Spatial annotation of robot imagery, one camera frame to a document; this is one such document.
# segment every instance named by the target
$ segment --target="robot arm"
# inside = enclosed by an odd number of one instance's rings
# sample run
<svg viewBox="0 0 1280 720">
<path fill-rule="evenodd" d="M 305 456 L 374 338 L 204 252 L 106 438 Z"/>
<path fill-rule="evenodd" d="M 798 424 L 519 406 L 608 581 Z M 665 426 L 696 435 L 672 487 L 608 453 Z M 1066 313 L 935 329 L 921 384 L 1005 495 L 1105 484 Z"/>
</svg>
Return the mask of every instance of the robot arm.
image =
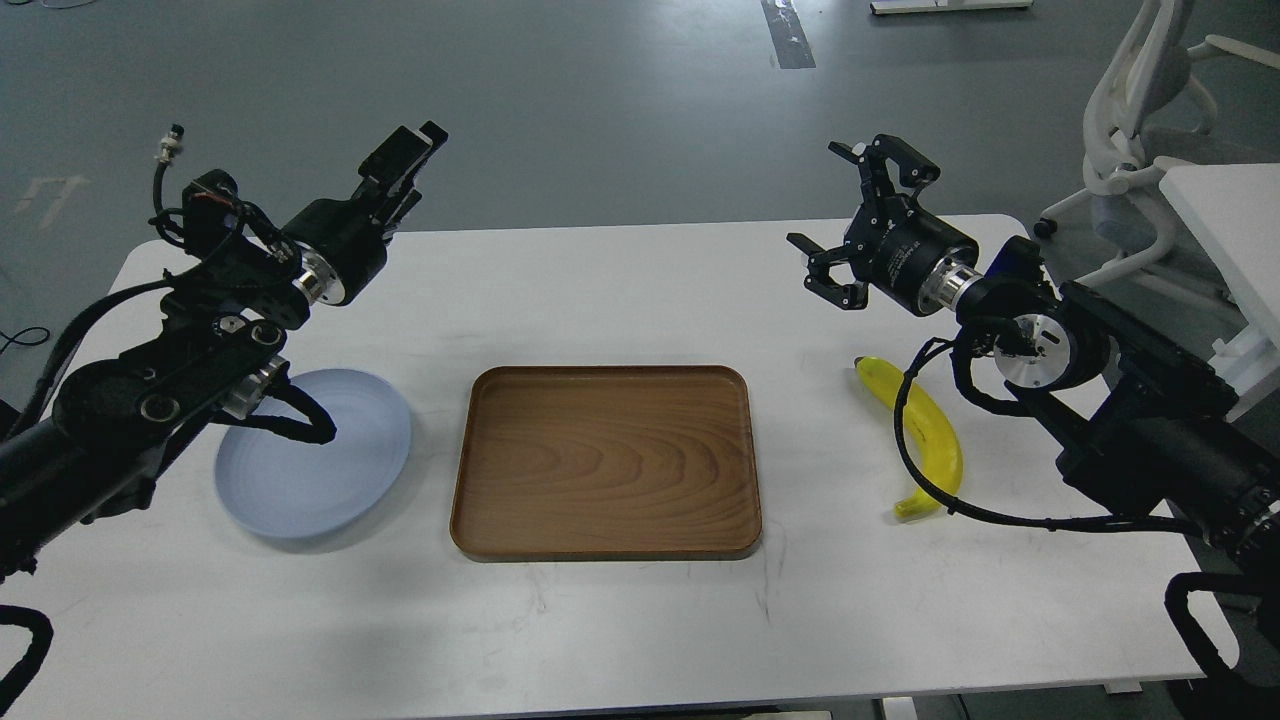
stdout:
<svg viewBox="0 0 1280 720">
<path fill-rule="evenodd" d="M 311 305 L 349 304 L 387 264 L 387 243 L 421 199 L 413 178 L 448 135 L 430 122 L 398 128 L 360 165 L 349 199 L 316 200 L 284 228 L 241 200 L 223 170 L 187 186 L 180 209 L 163 209 L 159 186 L 180 137 L 175 126 L 161 143 L 152 224 L 200 263 L 95 304 L 59 338 L 32 401 L 0 443 L 0 582 L 33 571 L 38 550 L 77 521 L 146 509 L 156 479 L 209 423 L 332 439 L 328 414 L 288 383 L 279 352 Z M 73 373 L 52 416 L 36 423 L 88 327 L 150 290 L 168 290 L 160 334 Z M 253 416 L 264 395 L 293 405 L 310 424 Z"/>
<path fill-rule="evenodd" d="M 1057 468 L 1064 482 L 1111 515 L 1018 519 L 931 495 L 948 511 L 982 520 L 1088 532 L 1172 529 L 1169 520 L 1149 518 L 1167 500 L 1244 573 L 1179 575 L 1170 584 L 1170 615 L 1206 674 L 1221 676 L 1226 669 L 1185 612 L 1190 591 L 1219 589 L 1225 582 L 1230 592 L 1261 597 L 1260 630 L 1280 647 L 1280 623 L 1274 618 L 1280 605 L 1280 459 L 1225 421 L 1238 401 L 1230 386 L 1206 363 L 1089 288 L 1066 283 L 1055 293 L 1029 240 L 1011 238 L 988 272 L 979 273 L 977 243 L 919 205 L 920 191 L 938 170 L 901 140 L 881 135 L 870 145 L 833 142 L 831 150 L 858 165 L 863 202 L 835 249 L 824 250 L 803 234 L 787 236 L 809 256 L 805 287 L 844 310 L 865 307 L 868 286 L 916 316 L 952 310 L 960 329 L 947 345 L 961 395 L 988 411 L 1029 416 L 1043 425 L 1062 446 Z M 892 186 L 890 160 L 911 195 Z M 836 283 L 831 268 L 846 263 L 854 282 Z M 1092 418 L 1082 418 L 1053 396 L 1096 378 L 1112 354 L 1120 380 Z M 922 364 L 924 355 L 918 356 Z M 974 387 L 969 370 L 979 357 L 995 361 L 1011 400 Z M 914 372 L 906 375 L 910 382 Z M 905 401 L 906 392 L 899 397 Z M 910 464 L 905 454 L 904 461 Z M 918 471 L 913 477 L 922 487 L 931 484 Z"/>
</svg>

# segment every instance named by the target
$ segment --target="black cable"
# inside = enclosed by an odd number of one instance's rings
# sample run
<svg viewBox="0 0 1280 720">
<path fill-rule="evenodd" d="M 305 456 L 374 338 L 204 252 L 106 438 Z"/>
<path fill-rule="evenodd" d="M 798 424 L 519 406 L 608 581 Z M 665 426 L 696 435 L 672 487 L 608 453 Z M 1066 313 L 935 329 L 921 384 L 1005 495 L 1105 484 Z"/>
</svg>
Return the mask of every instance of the black cable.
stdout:
<svg viewBox="0 0 1280 720">
<path fill-rule="evenodd" d="M 992 415 L 1009 418 L 1030 418 L 1032 411 L 1016 400 L 1000 400 L 978 389 L 973 382 L 974 345 L 988 333 L 1001 337 L 1023 334 L 1021 328 L 1007 318 L 970 318 L 956 333 L 956 348 L 951 352 L 951 377 L 955 379 L 960 396 L 970 404 L 982 407 Z"/>
<path fill-rule="evenodd" d="M 0 679 L 0 716 L 4 716 L 45 662 L 49 647 L 54 642 L 54 625 L 44 612 L 13 605 L 0 605 L 0 625 L 14 625 L 31 630 L 31 644 L 27 646 L 27 652 L 5 674 L 4 679 Z"/>
<path fill-rule="evenodd" d="M 956 693 L 956 701 L 960 703 L 960 710 L 964 712 L 964 720 L 973 720 L 973 715 L 969 715 L 969 703 L 964 701 L 964 696 Z"/>
<path fill-rule="evenodd" d="M 293 407 L 307 419 L 306 423 L 279 415 L 250 415 L 243 420 L 233 418 L 227 413 L 214 415 L 212 421 L 220 425 L 236 425 L 241 428 L 259 428 L 280 437 L 297 441 L 324 445 L 338 434 L 338 428 L 333 418 L 314 397 L 302 388 L 289 382 L 283 373 L 266 387 L 266 395 L 275 397 Z"/>
<path fill-rule="evenodd" d="M 915 480 L 915 484 L 920 486 L 929 497 L 936 500 L 938 505 L 947 509 L 948 514 L 960 514 L 974 520 L 980 520 L 983 523 L 992 523 L 996 525 L 1009 525 L 1015 528 L 1042 528 L 1050 532 L 1055 530 L 1070 530 L 1076 533 L 1135 533 L 1135 532 L 1161 532 L 1161 533 L 1178 533 L 1190 537 L 1201 537 L 1199 528 L 1189 520 L 1178 520 L 1174 518 L 1123 518 L 1119 515 L 1098 515 L 1092 518 L 1019 518 L 1016 515 L 1006 515 L 1004 512 L 996 512 L 986 507 L 980 507 L 969 502 L 960 500 L 959 497 L 947 493 L 938 486 L 933 484 L 929 478 L 920 471 L 911 460 L 910 452 L 906 447 L 906 434 L 902 427 L 902 415 L 906 410 L 906 398 L 911 391 L 911 383 L 915 382 L 915 377 L 931 360 L 938 355 L 946 352 L 947 350 L 955 348 L 955 341 L 948 341 L 943 338 L 933 338 L 920 347 L 920 351 L 915 354 L 915 359 L 911 360 L 911 365 L 902 373 L 902 386 L 897 391 L 897 397 L 893 401 L 893 439 L 897 442 L 897 452 L 902 459 L 902 465 L 906 466 L 906 471 Z"/>
<path fill-rule="evenodd" d="M 1261 597 L 1262 580 L 1248 575 L 1221 573 L 1180 573 L 1174 575 L 1169 580 L 1169 587 L 1165 588 L 1165 610 L 1169 612 L 1169 619 L 1172 620 L 1174 628 L 1181 635 L 1183 643 L 1187 644 L 1192 659 L 1196 660 L 1196 665 L 1199 665 L 1199 669 L 1204 671 L 1204 676 L 1215 682 L 1244 683 L 1244 679 L 1222 661 L 1222 656 L 1217 653 L 1217 646 L 1192 615 L 1188 598 L 1196 591 Z"/>
<path fill-rule="evenodd" d="M 186 243 L 183 243 L 177 237 L 169 234 L 170 232 L 175 232 L 179 236 L 182 234 L 182 229 L 178 227 L 177 223 L 174 223 L 170 219 L 174 215 L 180 217 L 182 210 L 177 208 L 165 209 L 164 206 L 164 200 L 163 200 L 164 173 L 168 169 L 169 169 L 169 163 L 157 161 L 156 172 L 155 174 L 151 176 L 151 206 L 155 209 L 156 214 L 154 218 L 147 220 L 147 224 L 154 225 L 156 228 L 156 233 L 160 236 L 160 240 L 168 242 L 169 245 L 179 250 L 186 251 L 187 250 Z"/>
<path fill-rule="evenodd" d="M 36 332 L 42 332 L 45 334 L 40 340 L 22 340 L 22 336 Z M 49 328 L 44 325 L 31 325 L 29 328 L 23 328 L 13 334 L 6 334 L 4 331 L 0 331 L 0 337 L 3 337 L 5 341 L 4 345 L 0 345 L 0 355 L 4 355 L 4 351 L 9 350 L 10 345 L 18 345 L 22 347 L 35 347 L 37 345 L 44 345 L 49 342 Z"/>
</svg>

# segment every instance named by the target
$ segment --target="table leg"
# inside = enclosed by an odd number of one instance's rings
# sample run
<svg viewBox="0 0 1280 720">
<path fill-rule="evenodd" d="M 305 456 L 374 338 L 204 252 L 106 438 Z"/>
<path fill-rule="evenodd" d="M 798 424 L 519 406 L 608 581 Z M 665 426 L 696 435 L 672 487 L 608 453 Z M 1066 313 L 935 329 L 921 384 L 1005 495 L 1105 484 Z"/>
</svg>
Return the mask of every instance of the table leg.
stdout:
<svg viewBox="0 0 1280 720">
<path fill-rule="evenodd" d="M 1129 694 L 1140 693 L 1142 683 L 1138 680 L 1126 680 L 1120 683 L 1106 683 L 1102 689 L 1107 691 L 1107 694 Z"/>
<path fill-rule="evenodd" d="M 879 701 L 879 706 L 884 720 L 919 720 L 915 701 L 909 697 L 886 697 Z"/>
</svg>

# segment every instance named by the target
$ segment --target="table top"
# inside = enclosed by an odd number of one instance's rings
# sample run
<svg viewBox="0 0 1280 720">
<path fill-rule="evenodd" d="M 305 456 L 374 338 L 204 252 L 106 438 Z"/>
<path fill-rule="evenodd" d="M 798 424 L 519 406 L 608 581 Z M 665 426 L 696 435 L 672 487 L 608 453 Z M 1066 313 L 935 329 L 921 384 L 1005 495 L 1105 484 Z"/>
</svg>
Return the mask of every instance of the table top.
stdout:
<svg viewBox="0 0 1280 720">
<path fill-rule="evenodd" d="M 1160 190 L 1245 319 L 1280 346 L 1280 164 L 1179 165 Z"/>
<path fill-rule="evenodd" d="M 988 259 L 1023 232 L 1004 217 L 950 222 Z M 1169 578 L 1196 568 L 1183 538 L 893 520 L 913 486 L 851 361 L 902 366 L 955 322 L 915 319 L 878 293 L 841 313 L 806 292 L 786 233 L 829 246 L 846 224 L 398 234 L 355 304 L 317 306 L 283 354 L 294 373 L 358 368 L 406 396 L 413 447 L 390 493 L 317 544 L 256 539 L 215 496 L 223 430 L 210 428 L 150 510 L 72 528 L 36 577 L 5 583 L 5 602 L 44 610 L 58 630 L 15 716 L 530 715 L 1197 675 L 1162 607 Z M 147 243 L 116 287 L 182 265 Z M 106 318 L 78 360 L 152 337 L 156 300 Z M 735 561 L 466 559 L 448 523 L 472 382 L 499 365 L 613 364 L 742 375 L 759 548 Z M 945 363 L 920 382 L 960 434 L 963 496 L 1036 516 L 1100 512 L 1062 486 L 1038 425 L 968 406 Z M 1193 600 L 1230 662 L 1221 612 Z M 4 635 L 0 660 L 24 642 Z"/>
</svg>

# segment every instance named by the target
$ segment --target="wooden tray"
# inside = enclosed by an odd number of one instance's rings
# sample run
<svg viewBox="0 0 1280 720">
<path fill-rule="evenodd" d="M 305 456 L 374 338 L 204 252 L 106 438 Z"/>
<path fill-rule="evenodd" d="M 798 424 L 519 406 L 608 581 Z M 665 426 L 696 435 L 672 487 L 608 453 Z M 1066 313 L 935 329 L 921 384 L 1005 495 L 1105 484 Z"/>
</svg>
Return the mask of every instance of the wooden tray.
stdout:
<svg viewBox="0 0 1280 720">
<path fill-rule="evenodd" d="M 722 366 L 488 370 L 449 530 L 476 560 L 745 557 L 760 537 L 746 383 Z"/>
</svg>

